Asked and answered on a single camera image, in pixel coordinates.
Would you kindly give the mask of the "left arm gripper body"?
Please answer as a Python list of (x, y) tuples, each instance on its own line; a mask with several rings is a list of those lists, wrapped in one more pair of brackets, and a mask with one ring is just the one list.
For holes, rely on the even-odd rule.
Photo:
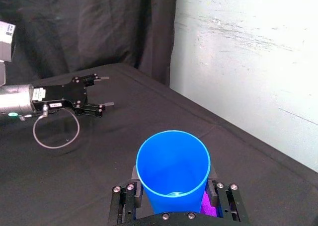
[(44, 104), (49, 109), (68, 107), (82, 108), (88, 103), (88, 76), (74, 77), (69, 83), (34, 87), (32, 103), (36, 110), (41, 110)]

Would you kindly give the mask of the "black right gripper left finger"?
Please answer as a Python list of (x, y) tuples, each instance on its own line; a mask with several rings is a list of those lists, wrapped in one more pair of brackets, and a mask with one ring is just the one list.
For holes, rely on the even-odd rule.
[(111, 203), (108, 216), (109, 226), (135, 226), (136, 209), (142, 205), (144, 188), (133, 167), (131, 180), (125, 185), (112, 188)]

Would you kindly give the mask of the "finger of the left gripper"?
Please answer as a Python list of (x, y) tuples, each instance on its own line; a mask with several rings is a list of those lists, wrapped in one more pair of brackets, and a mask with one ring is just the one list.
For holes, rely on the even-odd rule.
[(96, 81), (108, 80), (108, 76), (99, 76), (98, 74), (86, 75), (83, 77), (84, 85), (94, 85)]
[(77, 106), (75, 108), (75, 115), (81, 116), (92, 116), (92, 117), (102, 117), (103, 113), (108, 107), (113, 107), (114, 102), (105, 102), (103, 104), (84, 104), (83, 106)]

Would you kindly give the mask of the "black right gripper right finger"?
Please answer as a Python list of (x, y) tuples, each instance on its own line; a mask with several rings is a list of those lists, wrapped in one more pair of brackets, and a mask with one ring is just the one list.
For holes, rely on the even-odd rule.
[(214, 167), (205, 188), (205, 214), (233, 222), (250, 221), (238, 185), (219, 181)]

